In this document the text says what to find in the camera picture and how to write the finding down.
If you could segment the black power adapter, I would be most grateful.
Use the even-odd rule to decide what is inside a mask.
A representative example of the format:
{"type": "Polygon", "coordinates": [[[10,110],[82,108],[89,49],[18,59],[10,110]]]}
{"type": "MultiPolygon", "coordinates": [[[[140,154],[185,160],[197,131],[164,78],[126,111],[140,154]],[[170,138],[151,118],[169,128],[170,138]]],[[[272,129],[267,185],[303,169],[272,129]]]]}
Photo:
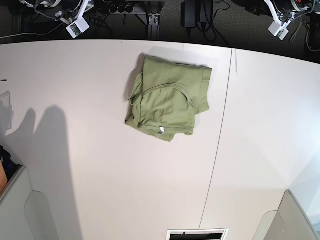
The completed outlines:
{"type": "Polygon", "coordinates": [[[181,3],[181,26],[183,28],[196,27],[196,1],[185,0],[181,3]]]}

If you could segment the white framed floor vent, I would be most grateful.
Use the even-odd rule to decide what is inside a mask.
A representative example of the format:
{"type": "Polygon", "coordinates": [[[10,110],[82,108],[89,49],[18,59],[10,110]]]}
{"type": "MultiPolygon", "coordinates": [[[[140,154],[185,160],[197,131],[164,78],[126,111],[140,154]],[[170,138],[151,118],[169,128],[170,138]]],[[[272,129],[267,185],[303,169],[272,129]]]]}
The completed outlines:
{"type": "Polygon", "coordinates": [[[168,230],[166,240],[225,240],[229,228],[198,229],[198,230],[168,230]]]}

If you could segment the metal table leg bracket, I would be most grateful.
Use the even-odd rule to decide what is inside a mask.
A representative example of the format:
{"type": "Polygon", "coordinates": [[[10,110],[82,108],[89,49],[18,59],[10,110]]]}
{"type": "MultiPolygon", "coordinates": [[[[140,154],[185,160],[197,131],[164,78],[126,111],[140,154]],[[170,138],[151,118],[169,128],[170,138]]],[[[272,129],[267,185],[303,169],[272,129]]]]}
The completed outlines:
{"type": "Polygon", "coordinates": [[[160,37],[160,15],[148,15],[148,39],[150,41],[158,41],[160,37]]]}

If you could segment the green t-shirt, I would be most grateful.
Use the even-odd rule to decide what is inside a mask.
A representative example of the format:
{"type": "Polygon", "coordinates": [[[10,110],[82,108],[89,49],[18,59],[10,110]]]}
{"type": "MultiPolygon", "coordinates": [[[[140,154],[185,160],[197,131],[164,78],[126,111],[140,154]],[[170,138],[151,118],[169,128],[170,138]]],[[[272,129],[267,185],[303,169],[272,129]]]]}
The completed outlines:
{"type": "Polygon", "coordinates": [[[212,69],[146,55],[137,75],[125,124],[171,142],[175,135],[193,135],[196,115],[210,109],[212,69]]]}

